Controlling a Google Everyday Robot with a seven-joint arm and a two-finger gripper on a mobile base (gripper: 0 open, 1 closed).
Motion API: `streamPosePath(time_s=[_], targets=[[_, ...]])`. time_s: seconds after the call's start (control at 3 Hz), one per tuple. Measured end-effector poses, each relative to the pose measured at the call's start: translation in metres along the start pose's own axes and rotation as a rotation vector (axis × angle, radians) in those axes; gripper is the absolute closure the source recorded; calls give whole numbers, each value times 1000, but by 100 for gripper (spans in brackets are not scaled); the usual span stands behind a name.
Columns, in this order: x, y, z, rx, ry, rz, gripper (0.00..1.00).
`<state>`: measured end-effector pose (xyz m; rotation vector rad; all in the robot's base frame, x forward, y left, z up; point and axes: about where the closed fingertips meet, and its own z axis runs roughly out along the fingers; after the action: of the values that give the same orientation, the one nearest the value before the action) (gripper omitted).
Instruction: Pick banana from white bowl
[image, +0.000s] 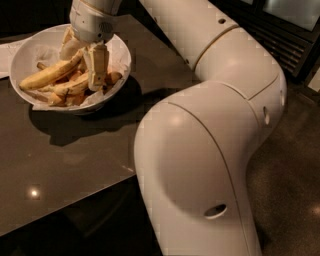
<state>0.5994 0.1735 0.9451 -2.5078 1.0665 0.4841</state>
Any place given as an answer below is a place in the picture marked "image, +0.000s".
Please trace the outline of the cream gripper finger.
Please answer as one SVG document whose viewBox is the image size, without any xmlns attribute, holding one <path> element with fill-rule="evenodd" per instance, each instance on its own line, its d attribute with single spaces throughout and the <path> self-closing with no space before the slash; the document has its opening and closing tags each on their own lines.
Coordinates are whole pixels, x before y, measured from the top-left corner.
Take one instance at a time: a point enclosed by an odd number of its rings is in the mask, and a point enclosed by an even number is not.
<svg viewBox="0 0 320 256">
<path fill-rule="evenodd" d="M 80 41 L 74 34 L 72 26 L 68 26 L 64 32 L 59 57 L 61 60 L 71 60 L 78 56 L 82 58 L 82 50 L 87 43 Z"/>
<path fill-rule="evenodd" d="M 109 51 L 103 41 L 92 43 L 83 50 L 83 57 L 88 69 L 88 87 L 98 91 L 106 84 Z"/>
</svg>

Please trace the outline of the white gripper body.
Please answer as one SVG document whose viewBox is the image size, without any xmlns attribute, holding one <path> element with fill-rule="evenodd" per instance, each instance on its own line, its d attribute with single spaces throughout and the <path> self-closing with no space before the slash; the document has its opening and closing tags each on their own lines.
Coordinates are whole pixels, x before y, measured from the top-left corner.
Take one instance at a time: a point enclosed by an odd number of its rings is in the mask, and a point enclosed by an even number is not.
<svg viewBox="0 0 320 256">
<path fill-rule="evenodd" d="M 122 0 L 72 0 L 69 14 L 75 37 L 83 42 L 109 41 Z"/>
</svg>

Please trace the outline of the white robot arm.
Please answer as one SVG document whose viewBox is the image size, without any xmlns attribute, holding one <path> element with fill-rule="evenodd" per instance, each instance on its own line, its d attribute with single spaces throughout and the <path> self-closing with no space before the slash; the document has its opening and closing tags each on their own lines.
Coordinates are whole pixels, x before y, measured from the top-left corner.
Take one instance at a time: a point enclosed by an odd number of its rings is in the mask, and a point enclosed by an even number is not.
<svg viewBox="0 0 320 256">
<path fill-rule="evenodd" d="M 285 107 L 276 60 L 209 0 L 139 0 L 199 84 L 155 104 L 134 142 L 163 256 L 262 256 L 247 165 Z"/>
</svg>

